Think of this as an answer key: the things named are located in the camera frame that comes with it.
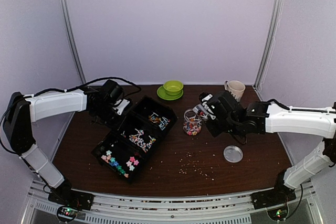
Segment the black three-compartment candy tray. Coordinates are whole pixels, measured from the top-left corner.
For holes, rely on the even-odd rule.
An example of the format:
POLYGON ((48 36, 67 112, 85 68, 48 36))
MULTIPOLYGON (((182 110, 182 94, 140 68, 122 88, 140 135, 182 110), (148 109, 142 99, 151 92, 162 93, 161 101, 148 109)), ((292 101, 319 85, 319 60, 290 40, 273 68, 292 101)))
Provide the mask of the black three-compartment candy tray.
POLYGON ((176 122, 173 109, 144 96, 91 153, 131 183, 176 122))

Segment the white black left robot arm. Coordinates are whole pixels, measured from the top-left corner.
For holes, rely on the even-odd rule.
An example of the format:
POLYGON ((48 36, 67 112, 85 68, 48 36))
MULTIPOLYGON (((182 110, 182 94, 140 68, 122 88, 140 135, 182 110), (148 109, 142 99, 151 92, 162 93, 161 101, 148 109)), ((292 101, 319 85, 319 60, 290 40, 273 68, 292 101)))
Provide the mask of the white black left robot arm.
POLYGON ((124 89, 108 79, 100 87, 81 85, 72 89, 47 89, 36 94, 15 92, 2 116, 9 152, 19 156, 45 181, 56 188, 54 194, 64 205, 71 205, 75 192, 63 185, 65 176, 38 147, 32 125, 63 114, 88 112, 106 126, 113 126, 131 104, 124 89))

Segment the clear plastic jar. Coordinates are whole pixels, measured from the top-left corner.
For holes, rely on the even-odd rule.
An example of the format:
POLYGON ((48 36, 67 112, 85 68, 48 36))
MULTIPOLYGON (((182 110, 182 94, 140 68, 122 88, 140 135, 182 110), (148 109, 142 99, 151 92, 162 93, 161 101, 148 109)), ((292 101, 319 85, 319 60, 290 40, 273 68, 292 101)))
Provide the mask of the clear plastic jar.
POLYGON ((202 129, 201 118, 192 110, 184 112, 183 131, 189 136, 197 135, 202 129))

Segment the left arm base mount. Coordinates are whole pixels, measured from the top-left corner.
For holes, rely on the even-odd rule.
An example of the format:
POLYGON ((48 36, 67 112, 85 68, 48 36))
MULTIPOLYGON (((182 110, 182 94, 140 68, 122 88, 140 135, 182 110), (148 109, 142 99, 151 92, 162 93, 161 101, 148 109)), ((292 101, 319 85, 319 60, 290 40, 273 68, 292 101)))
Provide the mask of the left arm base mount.
POLYGON ((72 184, 65 179, 60 186, 49 188, 48 200, 60 206, 56 210, 56 217, 62 223, 69 223, 76 219, 82 210, 90 210, 93 204, 94 195, 72 189, 72 184))

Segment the silver metal scoop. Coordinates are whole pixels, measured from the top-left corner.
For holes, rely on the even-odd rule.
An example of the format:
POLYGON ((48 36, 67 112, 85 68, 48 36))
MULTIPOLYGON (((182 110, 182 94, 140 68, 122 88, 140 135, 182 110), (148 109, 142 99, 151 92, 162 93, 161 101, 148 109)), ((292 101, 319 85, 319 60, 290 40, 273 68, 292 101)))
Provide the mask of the silver metal scoop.
POLYGON ((203 120, 206 120, 208 119, 208 111, 201 105, 201 104, 198 104, 196 105, 192 111, 198 116, 200 117, 201 119, 203 120))

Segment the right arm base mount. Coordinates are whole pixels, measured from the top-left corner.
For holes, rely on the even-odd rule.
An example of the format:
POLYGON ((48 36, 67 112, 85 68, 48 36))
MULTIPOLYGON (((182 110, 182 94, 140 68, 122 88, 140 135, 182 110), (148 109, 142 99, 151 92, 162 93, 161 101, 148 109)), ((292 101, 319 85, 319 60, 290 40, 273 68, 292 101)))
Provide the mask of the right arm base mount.
POLYGON ((250 195, 254 209, 267 208, 268 217, 276 222, 285 221, 291 216, 288 202, 296 199, 295 190, 285 186, 284 174, 284 171, 278 174, 272 189, 250 195))

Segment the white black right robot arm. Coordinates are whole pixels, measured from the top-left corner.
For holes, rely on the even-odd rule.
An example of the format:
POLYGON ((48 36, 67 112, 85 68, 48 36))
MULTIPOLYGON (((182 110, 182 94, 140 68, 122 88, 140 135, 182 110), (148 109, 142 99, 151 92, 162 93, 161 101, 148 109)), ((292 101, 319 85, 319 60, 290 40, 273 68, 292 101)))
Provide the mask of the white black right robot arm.
POLYGON ((302 108, 286 106, 275 99, 243 107, 229 91, 216 95, 201 93, 193 111, 203 120, 212 136, 228 133, 234 139, 248 134, 298 133, 322 137, 318 146, 300 162, 280 173, 269 192, 279 204, 302 182, 326 167, 335 165, 335 106, 302 108))

